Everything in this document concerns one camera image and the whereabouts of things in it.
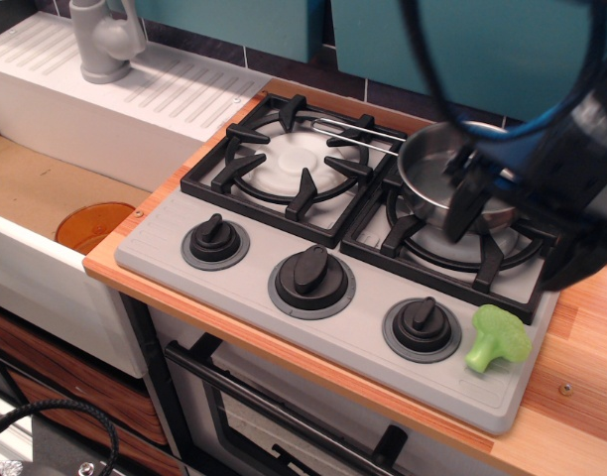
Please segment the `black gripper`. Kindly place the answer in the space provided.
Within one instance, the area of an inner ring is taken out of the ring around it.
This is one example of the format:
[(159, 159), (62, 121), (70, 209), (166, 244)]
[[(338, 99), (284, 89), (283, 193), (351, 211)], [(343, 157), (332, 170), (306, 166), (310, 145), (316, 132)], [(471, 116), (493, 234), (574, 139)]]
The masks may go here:
[(488, 234), (493, 197), (566, 231), (549, 252), (541, 288), (559, 292), (607, 266), (607, 59), (591, 89), (534, 133), (489, 138), (468, 127), (477, 156), (455, 167), (442, 229), (457, 243)]

